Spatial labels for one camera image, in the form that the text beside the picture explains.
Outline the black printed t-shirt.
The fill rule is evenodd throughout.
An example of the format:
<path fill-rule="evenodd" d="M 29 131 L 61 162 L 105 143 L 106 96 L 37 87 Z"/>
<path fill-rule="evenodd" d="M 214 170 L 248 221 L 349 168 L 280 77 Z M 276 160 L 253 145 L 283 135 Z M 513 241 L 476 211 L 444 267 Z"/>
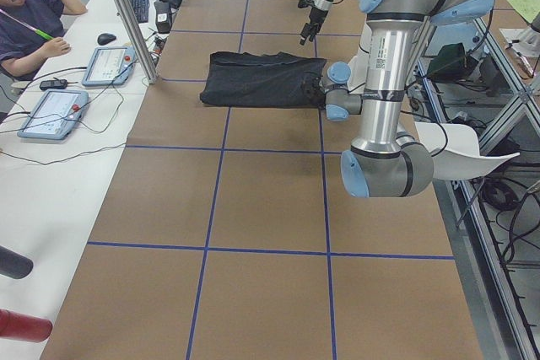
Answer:
<path fill-rule="evenodd" d="M 318 77 L 324 58 L 285 52 L 252 55 L 229 51 L 210 56 L 208 78 L 200 100 L 206 105 L 249 108 L 312 108 L 305 105 L 301 84 Z"/>

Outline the black label printer box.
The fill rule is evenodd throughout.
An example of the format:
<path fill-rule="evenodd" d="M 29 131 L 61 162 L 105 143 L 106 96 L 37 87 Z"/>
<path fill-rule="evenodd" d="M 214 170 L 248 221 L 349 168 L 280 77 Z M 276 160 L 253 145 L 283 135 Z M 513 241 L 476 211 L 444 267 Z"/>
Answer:
<path fill-rule="evenodd" d="M 155 1 L 155 26 L 159 34 L 169 34 L 172 28 L 172 11 L 168 2 Z"/>

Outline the white plastic chair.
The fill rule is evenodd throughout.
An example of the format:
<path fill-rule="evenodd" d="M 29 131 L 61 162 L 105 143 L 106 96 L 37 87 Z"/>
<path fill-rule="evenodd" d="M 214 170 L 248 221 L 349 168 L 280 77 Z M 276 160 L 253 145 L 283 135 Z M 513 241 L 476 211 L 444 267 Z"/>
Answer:
<path fill-rule="evenodd" d="M 482 156 L 477 133 L 462 124 L 416 122 L 419 141 L 434 155 L 434 178 L 470 180 L 489 175 L 519 153 Z"/>

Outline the black keyboard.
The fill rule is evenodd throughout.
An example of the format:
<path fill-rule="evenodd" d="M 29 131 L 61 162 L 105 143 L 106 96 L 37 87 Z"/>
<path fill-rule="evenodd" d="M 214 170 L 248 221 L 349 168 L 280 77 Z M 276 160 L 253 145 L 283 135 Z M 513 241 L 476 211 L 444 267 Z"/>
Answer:
<path fill-rule="evenodd" d="M 139 23 L 149 21 L 149 0 L 128 0 Z"/>

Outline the far teach pendant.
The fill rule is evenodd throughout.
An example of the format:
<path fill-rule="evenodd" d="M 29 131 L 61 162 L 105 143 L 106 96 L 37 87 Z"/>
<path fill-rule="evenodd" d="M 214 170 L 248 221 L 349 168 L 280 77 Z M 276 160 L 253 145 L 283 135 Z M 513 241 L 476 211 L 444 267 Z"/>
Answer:
<path fill-rule="evenodd" d="M 102 46 L 94 49 L 81 84 L 84 87 L 121 85 L 127 81 L 136 61 L 130 46 Z"/>

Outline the teach pendant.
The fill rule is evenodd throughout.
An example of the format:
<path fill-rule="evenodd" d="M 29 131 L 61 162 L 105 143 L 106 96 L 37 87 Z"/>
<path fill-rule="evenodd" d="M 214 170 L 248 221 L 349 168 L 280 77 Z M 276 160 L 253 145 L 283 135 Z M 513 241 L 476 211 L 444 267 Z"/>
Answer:
<path fill-rule="evenodd" d="M 61 141 L 84 116 L 89 94 L 76 89 L 48 89 L 19 128 L 17 136 Z"/>
<path fill-rule="evenodd" d="M 127 81 L 136 61 L 130 46 L 102 46 L 94 49 L 81 84 L 84 87 L 121 85 Z"/>

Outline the black computer mouse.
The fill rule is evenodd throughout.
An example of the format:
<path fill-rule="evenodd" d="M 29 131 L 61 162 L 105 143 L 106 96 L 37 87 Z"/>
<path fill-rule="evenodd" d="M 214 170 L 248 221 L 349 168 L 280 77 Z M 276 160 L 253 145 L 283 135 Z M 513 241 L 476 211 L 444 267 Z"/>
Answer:
<path fill-rule="evenodd" d="M 102 33 L 97 37 L 97 43 L 99 46 L 105 46 L 116 40 L 116 36 L 111 33 Z"/>

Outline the black handheld device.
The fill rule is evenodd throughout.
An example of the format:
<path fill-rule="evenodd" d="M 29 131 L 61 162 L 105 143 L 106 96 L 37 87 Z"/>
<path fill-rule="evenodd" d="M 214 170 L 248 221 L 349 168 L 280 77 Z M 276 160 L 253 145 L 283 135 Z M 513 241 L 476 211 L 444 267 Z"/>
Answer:
<path fill-rule="evenodd" d="M 66 79 L 52 79 L 41 81 L 39 88 L 42 91 L 46 91 L 48 89 L 65 89 L 67 86 L 68 81 Z"/>

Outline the near teach pendant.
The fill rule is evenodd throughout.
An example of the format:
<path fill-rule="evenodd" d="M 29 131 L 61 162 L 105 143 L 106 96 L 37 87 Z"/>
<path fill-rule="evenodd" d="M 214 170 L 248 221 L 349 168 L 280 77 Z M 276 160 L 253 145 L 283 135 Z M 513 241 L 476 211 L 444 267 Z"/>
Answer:
<path fill-rule="evenodd" d="M 19 128 L 17 136 L 61 141 L 84 116 L 89 94 L 76 89 L 48 89 Z"/>

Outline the seated person in navy shirt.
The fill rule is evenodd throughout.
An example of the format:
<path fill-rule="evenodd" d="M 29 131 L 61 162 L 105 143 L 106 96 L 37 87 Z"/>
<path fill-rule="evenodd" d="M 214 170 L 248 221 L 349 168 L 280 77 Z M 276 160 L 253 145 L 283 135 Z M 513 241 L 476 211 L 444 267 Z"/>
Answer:
<path fill-rule="evenodd" d="M 48 59 L 71 51 L 61 17 L 86 12 L 80 0 L 1 0 L 1 72 L 31 80 Z"/>

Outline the red bottle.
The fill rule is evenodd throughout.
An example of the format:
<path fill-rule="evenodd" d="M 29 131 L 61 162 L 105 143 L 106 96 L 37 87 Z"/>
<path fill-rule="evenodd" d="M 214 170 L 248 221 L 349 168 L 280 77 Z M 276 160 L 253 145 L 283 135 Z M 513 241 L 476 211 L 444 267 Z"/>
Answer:
<path fill-rule="evenodd" d="M 43 318 L 1 310 L 1 337 L 16 341 L 42 342 L 52 331 L 52 323 Z"/>

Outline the aluminium frame post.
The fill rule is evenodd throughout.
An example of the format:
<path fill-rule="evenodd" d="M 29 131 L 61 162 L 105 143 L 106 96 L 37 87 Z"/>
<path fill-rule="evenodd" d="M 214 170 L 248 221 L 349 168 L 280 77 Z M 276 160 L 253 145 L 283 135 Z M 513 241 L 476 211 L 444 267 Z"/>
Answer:
<path fill-rule="evenodd" d="M 158 77 L 154 61 L 150 56 L 150 52 L 146 46 L 146 41 L 136 20 L 135 13 L 129 0 L 114 0 L 117 11 L 120 14 L 121 21 L 127 31 L 127 35 L 136 52 L 136 56 L 140 65 L 143 68 L 144 75 L 149 84 L 154 84 Z"/>

